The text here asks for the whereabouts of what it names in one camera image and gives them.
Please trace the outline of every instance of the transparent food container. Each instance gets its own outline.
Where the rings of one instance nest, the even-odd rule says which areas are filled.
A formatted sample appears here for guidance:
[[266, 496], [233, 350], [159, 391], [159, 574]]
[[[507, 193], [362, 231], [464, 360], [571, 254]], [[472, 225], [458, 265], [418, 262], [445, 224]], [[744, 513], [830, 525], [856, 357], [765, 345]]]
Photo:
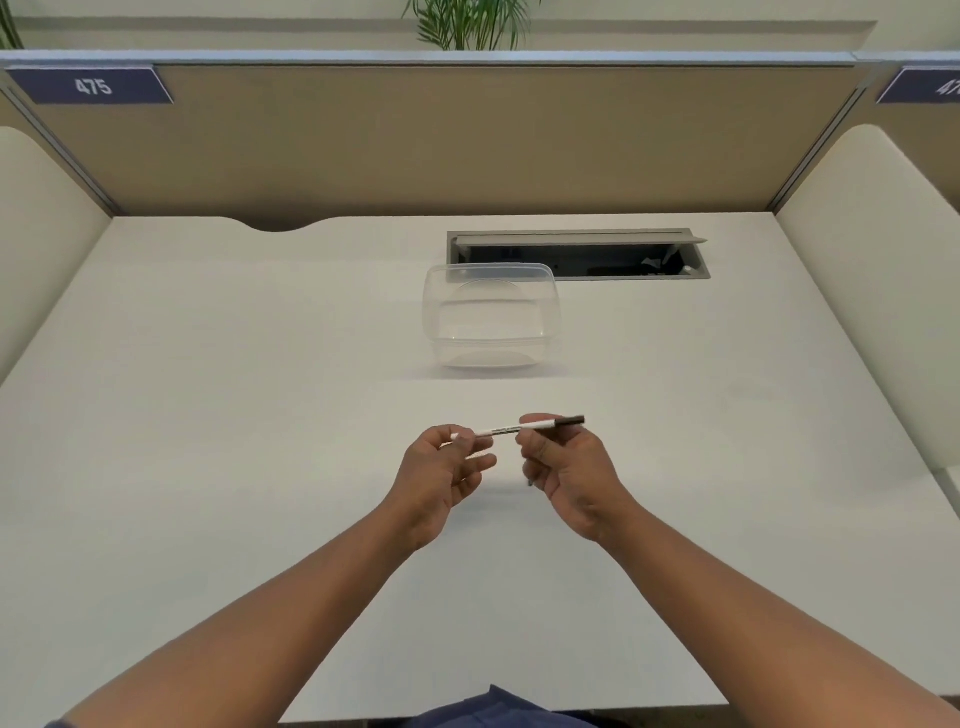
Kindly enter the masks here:
[[525, 367], [560, 335], [560, 297], [541, 263], [463, 263], [430, 269], [423, 332], [446, 367]]

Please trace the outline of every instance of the text 475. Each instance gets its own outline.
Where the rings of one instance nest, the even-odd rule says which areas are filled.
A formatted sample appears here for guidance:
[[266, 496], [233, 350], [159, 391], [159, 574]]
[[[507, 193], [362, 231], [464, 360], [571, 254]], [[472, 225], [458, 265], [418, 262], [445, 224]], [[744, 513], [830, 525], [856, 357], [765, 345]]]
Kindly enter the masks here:
[[109, 96], [113, 89], [107, 85], [103, 79], [77, 79], [77, 90], [85, 93], [87, 96]]

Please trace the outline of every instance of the left hand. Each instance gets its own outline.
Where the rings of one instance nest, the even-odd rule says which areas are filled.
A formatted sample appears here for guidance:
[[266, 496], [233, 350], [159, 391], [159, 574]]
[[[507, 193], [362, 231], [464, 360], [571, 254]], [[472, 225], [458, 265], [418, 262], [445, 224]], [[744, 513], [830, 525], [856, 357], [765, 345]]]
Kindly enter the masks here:
[[470, 457], [491, 447], [493, 437], [476, 437], [458, 425], [439, 425], [407, 448], [383, 507], [403, 519], [414, 550], [440, 535], [450, 509], [477, 489], [483, 471], [496, 465], [491, 452]]

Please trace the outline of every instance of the white desk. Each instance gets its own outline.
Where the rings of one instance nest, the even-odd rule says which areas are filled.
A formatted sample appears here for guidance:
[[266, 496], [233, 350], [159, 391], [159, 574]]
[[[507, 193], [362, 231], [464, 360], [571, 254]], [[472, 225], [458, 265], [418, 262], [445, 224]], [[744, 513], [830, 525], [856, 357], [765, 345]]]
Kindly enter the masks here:
[[[692, 227], [712, 279], [560, 283], [540, 376], [431, 364], [448, 230], [593, 227]], [[527, 410], [585, 413], [654, 512], [960, 692], [960, 522], [772, 216], [120, 219], [0, 388], [0, 724], [58, 716], [347, 527], [424, 427]], [[490, 682], [553, 709], [722, 700], [515, 447], [287, 719]]]

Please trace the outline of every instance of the marker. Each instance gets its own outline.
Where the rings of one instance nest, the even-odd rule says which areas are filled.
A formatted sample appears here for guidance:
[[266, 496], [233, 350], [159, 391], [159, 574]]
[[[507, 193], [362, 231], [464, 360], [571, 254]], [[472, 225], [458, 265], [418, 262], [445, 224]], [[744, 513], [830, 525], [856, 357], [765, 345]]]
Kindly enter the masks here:
[[478, 430], [474, 434], [476, 434], [477, 437], [495, 437], [496, 435], [509, 435], [511, 432], [520, 432], [522, 429], [552, 429], [553, 427], [563, 427], [564, 425], [582, 425], [586, 421], [587, 418], [583, 415], [577, 415], [576, 417], [558, 417], [556, 420], [540, 420], [539, 422], [524, 423], [523, 425]]

